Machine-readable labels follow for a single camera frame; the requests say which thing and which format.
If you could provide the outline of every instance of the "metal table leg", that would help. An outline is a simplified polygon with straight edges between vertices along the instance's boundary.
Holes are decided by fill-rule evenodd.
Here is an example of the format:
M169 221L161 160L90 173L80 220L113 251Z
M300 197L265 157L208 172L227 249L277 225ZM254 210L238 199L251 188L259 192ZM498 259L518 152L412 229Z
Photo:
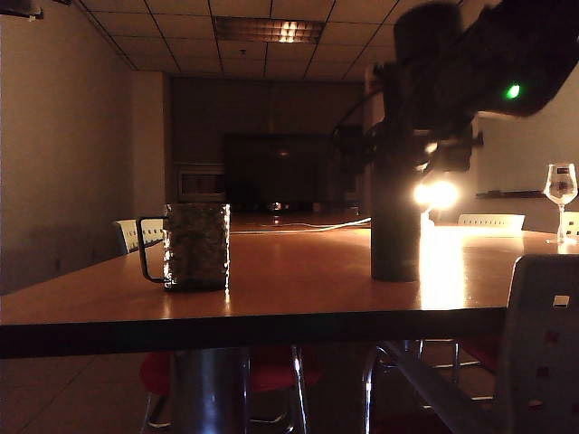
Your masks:
M247 348L176 351L171 372L171 432L248 432Z

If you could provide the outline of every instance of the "ceiling light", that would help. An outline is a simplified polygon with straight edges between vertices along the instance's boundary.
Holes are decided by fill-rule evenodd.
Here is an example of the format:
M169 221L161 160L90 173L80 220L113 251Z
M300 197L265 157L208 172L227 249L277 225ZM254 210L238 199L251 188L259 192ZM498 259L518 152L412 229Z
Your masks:
M216 16L217 39L225 41L318 43L324 23Z

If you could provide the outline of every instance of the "floor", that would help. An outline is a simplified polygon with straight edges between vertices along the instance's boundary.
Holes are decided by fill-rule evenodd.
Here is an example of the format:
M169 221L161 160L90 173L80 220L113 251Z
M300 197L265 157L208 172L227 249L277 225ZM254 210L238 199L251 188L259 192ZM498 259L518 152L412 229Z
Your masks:
M312 433L359 432L361 372L368 348L317 347L324 377L308 389ZM427 346L429 362L448 362L450 355L447 344ZM142 358L113 354L0 361L0 433L139 433L147 397L138 379ZM461 381L467 392L492 392L492 376L480 368L464 370ZM252 412L275 412L282 403L279 393L255 396ZM416 393L396 370L376 375L374 403L373 413L379 417L421 410Z

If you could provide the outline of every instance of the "white cable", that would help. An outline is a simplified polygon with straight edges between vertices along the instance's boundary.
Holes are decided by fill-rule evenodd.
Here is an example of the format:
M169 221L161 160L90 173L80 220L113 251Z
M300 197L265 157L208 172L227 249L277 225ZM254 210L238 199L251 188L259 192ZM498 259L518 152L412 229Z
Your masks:
M366 223L366 222L370 222L371 218L365 218L362 220L357 220L355 222L346 222L346 223L340 223L340 224L334 224L331 226L324 226L324 227L320 227L320 228L316 228L316 229L304 229L302 231L300 230L285 230L285 231L232 231L231 233L235 233L235 234L263 234L263 233L269 233L269 234L282 234L282 233L304 233L304 232L325 232L325 231L332 231L334 229L338 229L338 228L344 228L346 226L356 226L358 224L362 224L362 223Z
M277 224L260 224L265 228L277 228L280 226L308 226L309 228L327 228L328 226L333 226L331 224L309 224L309 223L277 223Z

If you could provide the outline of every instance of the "green light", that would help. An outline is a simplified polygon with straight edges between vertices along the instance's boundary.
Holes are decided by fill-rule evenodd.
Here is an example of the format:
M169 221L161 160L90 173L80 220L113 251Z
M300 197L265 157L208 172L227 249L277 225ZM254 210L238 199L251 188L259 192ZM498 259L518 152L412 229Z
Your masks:
M515 99L518 97L518 94L521 92L521 87L518 84L513 84L510 88L508 88L507 92L505 92L505 98L507 99Z

